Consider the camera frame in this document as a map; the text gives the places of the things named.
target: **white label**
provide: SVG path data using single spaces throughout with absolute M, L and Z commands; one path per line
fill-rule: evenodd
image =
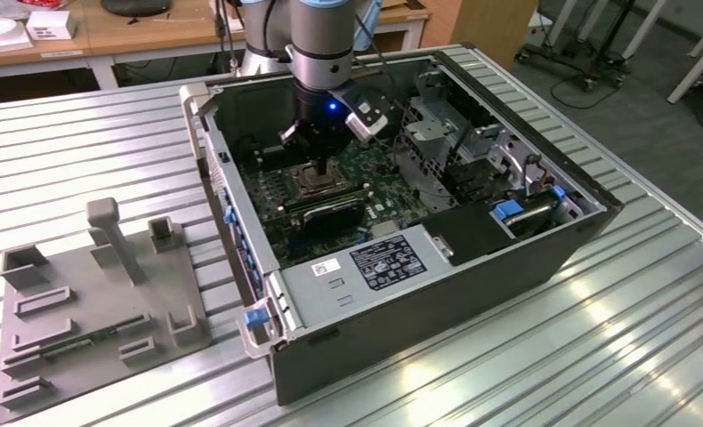
M 315 272 L 317 277 L 321 277 L 323 274 L 329 274 L 335 270 L 341 270 L 339 260 L 335 258 L 313 265 L 313 271 Z
M 79 55 L 83 55 L 83 51 L 49 52 L 49 53 L 42 53 L 41 57 L 43 57 L 43 58 L 61 58 L 63 56 L 79 56 Z

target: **metal slat table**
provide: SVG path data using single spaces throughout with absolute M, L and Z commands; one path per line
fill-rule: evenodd
M 117 197 L 125 233 L 170 215 L 215 341 L 17 425 L 703 425 L 703 224 L 491 60 L 445 50 L 626 209 L 545 285 L 290 407 L 233 322 L 186 82 L 0 104 L 0 258 L 25 243 L 45 254 L 89 245 L 82 209 L 99 195 Z M 0 318 L 3 289 L 0 278 Z

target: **metal bracket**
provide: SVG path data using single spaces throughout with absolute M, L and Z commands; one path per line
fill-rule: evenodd
M 267 310 L 269 320 L 266 321 L 263 327 L 267 334 L 269 341 L 262 344 L 257 342 L 257 336 L 253 329 L 246 325 L 246 314 L 254 310 Z M 243 349 L 246 354 L 253 359 L 261 359 L 266 356 L 270 356 L 270 349 L 274 345 L 278 345 L 282 341 L 287 339 L 286 329 L 278 323 L 279 316 L 277 312 L 277 304 L 273 301 L 273 297 L 266 297 L 253 305 L 243 307 L 239 311 L 239 315 L 235 317 L 235 323 L 238 324 L 238 329 L 242 333 L 243 339 Z
M 211 99 L 210 87 L 205 82 L 191 83 L 190 85 L 181 87 L 179 96 L 183 104 L 183 117 L 186 118 L 190 147 L 197 160 L 202 160 L 205 153 L 199 145 L 199 135 L 197 134 L 194 117 L 201 116 L 203 107 Z

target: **green circuit board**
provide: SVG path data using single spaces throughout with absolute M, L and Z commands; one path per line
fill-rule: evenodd
M 302 194 L 294 177 L 295 166 L 274 171 L 242 170 L 243 183 L 283 267 L 373 240 L 377 236 L 371 228 L 378 224 L 389 222 L 390 227 L 403 229 L 429 215 L 405 178 L 391 170 L 394 164 L 379 146 L 365 148 L 354 142 L 333 161 L 349 189 L 329 197 Z M 365 202 L 365 217 L 357 227 L 322 238 L 302 236 L 305 213 L 343 202 L 359 203 L 359 200 Z

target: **power supply label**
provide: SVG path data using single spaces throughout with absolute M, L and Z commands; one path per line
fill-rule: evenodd
M 381 291 L 427 271 L 405 236 L 397 236 L 351 252 L 351 258 L 374 291 Z

